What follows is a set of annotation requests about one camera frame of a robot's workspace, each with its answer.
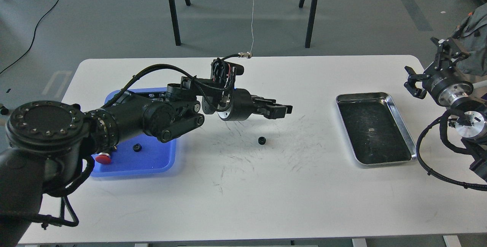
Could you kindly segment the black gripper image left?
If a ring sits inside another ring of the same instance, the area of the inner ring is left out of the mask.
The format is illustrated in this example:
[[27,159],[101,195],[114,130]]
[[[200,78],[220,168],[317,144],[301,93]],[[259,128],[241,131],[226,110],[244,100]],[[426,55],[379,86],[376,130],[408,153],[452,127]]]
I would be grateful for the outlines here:
[[246,89],[234,89],[230,102],[228,110],[218,112],[219,118],[223,121],[247,120],[250,115],[256,113],[257,108],[260,115],[270,120],[285,118],[293,110],[292,105],[282,105],[276,103],[275,99],[253,96]]

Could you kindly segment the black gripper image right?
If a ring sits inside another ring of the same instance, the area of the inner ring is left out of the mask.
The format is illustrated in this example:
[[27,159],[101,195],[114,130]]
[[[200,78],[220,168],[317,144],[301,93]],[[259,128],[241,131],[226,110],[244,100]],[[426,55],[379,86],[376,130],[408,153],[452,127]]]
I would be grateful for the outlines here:
[[[436,53],[431,65],[422,74],[405,66],[408,74],[404,87],[415,98],[424,99],[428,92],[437,105],[450,107],[457,100],[473,93],[473,85],[456,68],[459,61],[470,57],[468,50],[458,39],[430,38],[436,46]],[[417,82],[424,81],[424,89],[417,87]]]

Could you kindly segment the black robot arm image left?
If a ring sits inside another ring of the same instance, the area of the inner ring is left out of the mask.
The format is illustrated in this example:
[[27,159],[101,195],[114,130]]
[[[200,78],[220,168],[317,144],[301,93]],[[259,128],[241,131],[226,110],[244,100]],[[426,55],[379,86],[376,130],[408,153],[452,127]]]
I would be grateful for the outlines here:
[[280,119],[291,105],[235,88],[242,65],[212,61],[210,78],[169,64],[141,70],[101,108],[38,100],[12,110],[5,123],[9,147],[1,152],[1,246],[14,247],[30,224],[75,227],[68,200],[92,173],[92,155],[145,134],[167,143],[203,125],[218,112],[224,121],[250,115]]

